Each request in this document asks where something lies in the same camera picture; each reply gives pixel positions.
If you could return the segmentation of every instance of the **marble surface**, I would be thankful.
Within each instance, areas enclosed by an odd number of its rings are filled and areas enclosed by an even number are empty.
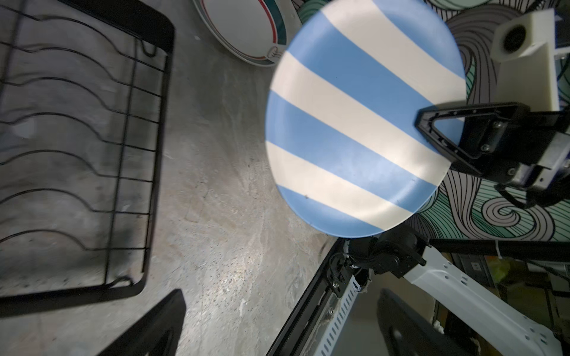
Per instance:
[[[191,0],[148,0],[176,27],[150,275],[135,297],[0,320],[2,355],[95,355],[172,289],[177,355],[263,355],[334,238],[280,197],[264,147],[272,69],[241,62]]]

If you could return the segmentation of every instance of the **dish rack frame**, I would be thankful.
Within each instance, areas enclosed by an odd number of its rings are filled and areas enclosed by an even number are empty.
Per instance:
[[[6,202],[7,200],[9,200],[10,198],[13,198],[15,196],[23,195],[23,194],[27,194],[27,193],[33,193],[34,191],[39,191],[39,190],[58,191],[62,194],[70,195],[70,196],[74,197],[75,199],[79,200],[79,202],[81,202],[83,205],[85,205],[92,212],[105,212],[105,213],[112,214],[112,217],[110,219],[111,220],[111,222],[110,222],[111,226],[110,226],[110,230],[109,230],[107,246],[104,248],[88,248],[79,239],[77,239],[76,237],[74,237],[71,234],[68,234],[64,231],[49,230],[49,229],[28,230],[28,231],[19,232],[17,234],[12,234],[10,236],[5,236],[5,237],[0,236],[0,243],[4,242],[6,240],[9,240],[11,238],[14,238],[16,236],[27,234],[29,232],[49,232],[49,233],[59,234],[59,235],[64,236],[67,239],[72,240],[72,242],[74,242],[76,245],[78,245],[83,251],[105,251],[105,254],[106,254],[105,272],[104,272],[105,276],[104,276],[103,283],[101,283],[100,285],[90,285],[88,287],[70,288],[70,289],[48,290],[46,292],[19,294],[19,295],[0,297],[0,317],[16,316],[16,315],[27,314],[27,313],[44,312],[47,310],[69,308],[72,306],[80,306],[80,305],[92,304],[92,303],[96,303],[96,302],[104,302],[104,301],[111,301],[111,300],[117,300],[117,299],[121,299],[121,298],[132,297],[132,296],[139,294],[144,289],[145,284],[146,284],[146,280],[148,277],[148,269],[149,269],[149,265],[150,265],[150,258],[151,258],[151,251],[152,251],[151,247],[152,247],[154,230],[155,230],[155,225],[156,225],[158,192],[159,192],[159,187],[160,187],[162,146],[164,143],[164,126],[165,126],[165,120],[166,120],[166,107],[167,107],[167,103],[168,103],[168,88],[169,88],[170,73],[171,73],[171,69],[172,69],[172,57],[173,57],[173,51],[174,51],[174,35],[175,35],[174,26],[172,25],[170,20],[165,15],[163,15],[162,13],[159,13],[155,9],[143,4],[142,2],[140,2],[138,0],[120,0],[120,1],[116,1],[116,0],[96,0],[96,1],[93,1],[93,0],[58,0],[58,1],[63,3],[63,4],[71,6],[74,9],[79,10],[82,13],[85,13],[85,14],[91,16],[91,17],[103,22],[106,25],[115,27],[116,29],[119,29],[120,31],[132,36],[134,38],[133,42],[135,43],[135,48],[138,48],[138,46],[141,46],[142,53],[144,53],[144,55],[146,55],[147,57],[154,57],[156,55],[156,48],[162,49],[165,52],[165,60],[164,60],[163,67],[158,68],[156,66],[148,64],[148,63],[136,58],[137,53],[138,53],[138,51],[136,49],[135,49],[135,53],[133,54],[133,56],[129,56],[127,54],[124,54],[124,53],[120,52],[117,49],[117,47],[113,44],[113,42],[109,38],[107,38],[100,30],[96,29],[94,26],[91,26],[89,24],[86,24],[86,23],[79,21],[77,19],[74,19],[74,18],[57,17],[57,16],[47,17],[47,18],[46,17],[38,18],[38,17],[32,16],[32,15],[29,15],[26,13],[26,5],[28,3],[28,0],[21,0],[20,8],[18,8],[18,9],[8,7],[7,5],[0,5],[0,9],[12,11],[15,13],[15,16],[16,16],[16,20],[14,21],[14,27],[12,29],[10,41],[9,42],[0,42],[0,46],[8,46],[7,55],[4,58],[3,72],[0,73],[0,75],[1,75],[1,77],[0,77],[0,105],[2,105],[2,94],[4,93],[6,87],[10,86],[10,85],[15,85],[14,83],[11,83],[8,80],[8,75],[10,73],[10,64],[11,64],[13,57],[14,57],[14,51],[18,51],[18,50],[26,51],[25,48],[20,48],[17,46],[18,33],[21,29],[22,21],[24,18],[32,19],[35,21],[45,21],[46,19],[57,19],[57,20],[62,20],[62,21],[71,21],[71,22],[81,24],[83,26],[87,26],[91,30],[98,32],[99,35],[102,35],[103,37],[105,37],[106,40],[109,41],[111,43],[111,45],[114,46],[115,50],[120,55],[130,59],[132,62],[131,81],[130,81],[130,83],[124,83],[124,82],[121,82],[121,81],[114,79],[110,75],[110,73],[105,69],[105,67],[103,65],[98,63],[97,60],[95,60],[94,58],[92,58],[92,57],[90,57],[84,53],[81,53],[79,51],[75,51],[71,48],[63,48],[63,47],[50,47],[50,48],[48,48],[48,50],[67,51],[67,52],[72,52],[72,53],[75,53],[77,55],[83,56],[83,57],[87,58],[88,60],[93,61],[95,64],[98,64],[103,70],[106,70],[106,72],[110,76],[111,80],[113,80],[115,83],[119,83],[119,84],[128,86],[128,97],[127,97],[128,101],[127,101],[127,106],[126,106],[127,109],[126,109],[126,112],[120,112],[121,114],[124,114],[123,140],[121,142],[106,141],[106,140],[102,139],[102,137],[97,134],[97,131],[94,130],[93,128],[91,128],[88,123],[83,122],[79,118],[67,116],[68,118],[70,118],[72,120],[80,121],[83,125],[86,125],[88,128],[90,128],[91,131],[93,131],[96,134],[97,138],[100,141],[103,141],[106,144],[114,144],[114,145],[120,146],[120,156],[119,156],[118,169],[117,169],[116,175],[98,174],[96,172],[96,170],[85,159],[82,159],[81,157],[79,157],[73,153],[57,151],[59,153],[67,154],[68,156],[73,156],[73,157],[78,158],[79,160],[83,161],[83,163],[86,164],[87,167],[91,171],[93,171],[96,175],[98,175],[100,177],[102,176],[102,177],[106,177],[106,178],[114,178],[115,179],[115,197],[114,197],[114,201],[113,201],[114,208],[111,211],[95,210],[95,209],[91,208],[89,206],[89,204],[84,199],[77,196],[76,194],[68,192],[68,191],[64,191],[64,190],[57,190],[57,189],[51,189],[51,188],[39,188],[39,189],[21,191],[17,194],[10,196],[10,197],[7,197],[3,200],[0,200],[0,204],[3,202]],[[147,50],[145,49],[144,42],[152,45],[154,47],[153,51],[147,52]],[[151,92],[147,91],[148,93],[153,94],[155,96],[158,96],[160,98],[158,121],[145,119],[145,118],[133,115],[130,112],[133,90],[138,89],[138,90],[146,91],[142,88],[135,86],[135,73],[136,73],[137,65],[149,66],[149,67],[152,67],[153,69],[155,69],[157,71],[162,72],[162,79],[161,79],[161,83],[160,83],[160,94],[151,93]],[[69,83],[71,82],[68,79],[60,78],[60,77],[42,77],[42,78],[40,78],[40,80],[61,80],[61,81],[67,81]],[[82,87],[83,89],[89,91],[89,89],[82,86],[80,83],[74,82],[72,84],[78,85],[78,86]],[[97,94],[95,94],[94,92],[91,92],[91,94],[94,95],[97,99],[99,99],[101,105],[103,105],[105,107],[105,109],[107,109],[109,111],[114,111],[111,108],[106,107],[104,102],[97,96]],[[128,122],[129,122],[130,117],[136,117],[136,118],[140,118],[142,120],[151,121],[157,125],[157,130],[156,130],[156,136],[157,137],[156,137],[155,150],[139,148],[139,147],[135,147],[132,145],[128,145],[126,143],[127,128],[128,128]],[[149,180],[145,181],[143,179],[135,179],[135,178],[128,178],[128,177],[122,177],[121,176],[121,169],[123,166],[124,150],[126,147],[135,148],[135,149],[143,149],[146,151],[154,152],[154,166],[153,166],[152,180],[151,181],[149,181]],[[14,160],[18,157],[21,157],[23,155],[35,154],[35,153],[39,153],[39,152],[52,152],[52,151],[53,150],[29,151],[29,152],[25,152],[23,154],[17,155],[15,157],[11,157],[9,159],[9,161]],[[119,200],[119,182],[122,179],[130,179],[130,180],[134,180],[134,181],[144,181],[144,182],[148,182],[151,184],[150,198],[149,198],[149,204],[148,204],[148,212],[125,212],[125,211],[117,210],[117,201]],[[117,214],[141,214],[141,215],[147,215],[148,216],[148,220],[146,223],[146,235],[145,235],[145,240],[144,240],[145,241],[144,247],[136,247],[136,248],[111,247],[112,246],[112,239],[113,239],[113,223],[115,221],[115,216]],[[134,282],[132,280],[132,278],[128,275],[119,276],[118,278],[116,278],[112,281],[109,281],[108,273],[109,273],[110,253],[111,253],[111,251],[118,250],[118,249],[121,249],[121,250],[130,250],[130,249],[141,250],[142,249],[142,250],[144,250],[144,255],[143,255],[144,257],[142,258],[142,267],[141,267],[142,277],[139,281]]]

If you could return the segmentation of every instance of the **plate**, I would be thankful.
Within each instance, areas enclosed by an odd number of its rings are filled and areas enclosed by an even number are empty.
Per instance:
[[[277,187],[333,236],[386,231],[430,198],[450,162],[414,127],[421,108],[465,104],[455,40],[417,0],[335,0],[299,31],[275,71],[266,148]],[[438,129],[454,141],[463,122]]]
[[[301,28],[290,0],[194,0],[194,5],[218,41],[255,66],[274,66]]]

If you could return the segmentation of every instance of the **black wire dish rack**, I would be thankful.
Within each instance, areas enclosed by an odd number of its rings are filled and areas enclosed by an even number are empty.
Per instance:
[[[144,288],[173,46],[137,0],[0,3],[0,316]]]

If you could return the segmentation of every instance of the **blue and white striped plate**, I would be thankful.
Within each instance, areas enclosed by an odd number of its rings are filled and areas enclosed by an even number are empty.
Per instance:
[[[419,109],[465,103],[451,33],[418,0],[335,0],[297,34],[271,83],[266,147],[293,211],[358,238],[416,212],[450,162],[414,127]],[[463,123],[438,129],[454,139]]]

